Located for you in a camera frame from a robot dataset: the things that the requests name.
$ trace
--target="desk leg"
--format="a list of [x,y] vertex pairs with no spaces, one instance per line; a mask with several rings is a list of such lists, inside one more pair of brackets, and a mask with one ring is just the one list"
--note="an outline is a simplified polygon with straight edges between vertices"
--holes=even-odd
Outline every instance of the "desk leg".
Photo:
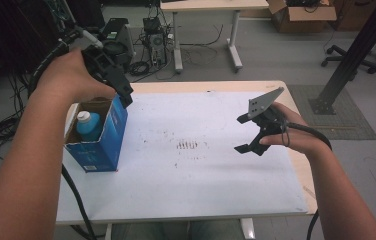
[[234,61],[236,72],[238,72],[238,70],[242,68],[241,59],[240,59],[240,56],[238,55],[237,48],[235,47],[235,37],[237,36],[239,18],[240,18],[240,10],[236,10],[234,12],[234,18],[232,20],[231,38],[227,39],[229,51],[231,53],[232,60]]
[[241,228],[244,233],[245,239],[256,239],[254,233],[253,219],[252,218],[241,218]]
[[175,59],[175,71],[176,73],[181,73],[183,70],[182,58],[181,58],[181,47],[179,45],[179,36],[178,36],[178,25],[176,24],[176,15],[177,12],[173,12],[173,57]]

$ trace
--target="open blue box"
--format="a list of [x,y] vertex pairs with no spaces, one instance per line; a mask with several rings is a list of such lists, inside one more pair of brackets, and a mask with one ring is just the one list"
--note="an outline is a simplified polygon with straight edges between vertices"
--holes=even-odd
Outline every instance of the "open blue box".
[[[103,131],[98,141],[82,142],[76,131],[77,113],[80,111],[100,115]],[[116,171],[127,119],[128,112],[118,95],[113,100],[80,103],[66,133],[64,146],[85,172]]]

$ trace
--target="brown cardboard box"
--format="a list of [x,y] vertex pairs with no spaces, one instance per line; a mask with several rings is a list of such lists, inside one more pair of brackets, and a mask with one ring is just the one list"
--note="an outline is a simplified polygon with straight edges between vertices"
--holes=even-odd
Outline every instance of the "brown cardboard box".
[[316,8],[288,7],[284,0],[268,0],[272,23],[278,32],[321,32],[326,21],[336,20],[335,8],[322,0]]
[[360,31],[375,10],[376,0],[334,0],[337,20],[329,24],[337,31]]

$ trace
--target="box flap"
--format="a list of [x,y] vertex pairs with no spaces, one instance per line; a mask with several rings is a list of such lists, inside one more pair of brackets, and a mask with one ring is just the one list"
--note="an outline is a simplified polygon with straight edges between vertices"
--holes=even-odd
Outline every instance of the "box flap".
[[269,4],[269,11],[272,14],[279,12],[280,10],[287,7],[284,0],[267,0]]
[[335,21],[337,14],[334,7],[319,6],[317,8],[289,7],[290,21]]

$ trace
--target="black metal post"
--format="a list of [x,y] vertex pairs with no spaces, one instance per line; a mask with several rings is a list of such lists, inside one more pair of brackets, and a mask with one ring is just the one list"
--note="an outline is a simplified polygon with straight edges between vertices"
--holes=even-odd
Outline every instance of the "black metal post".
[[376,8],[357,35],[317,99],[309,99],[315,114],[334,114],[332,104],[360,63],[376,44]]

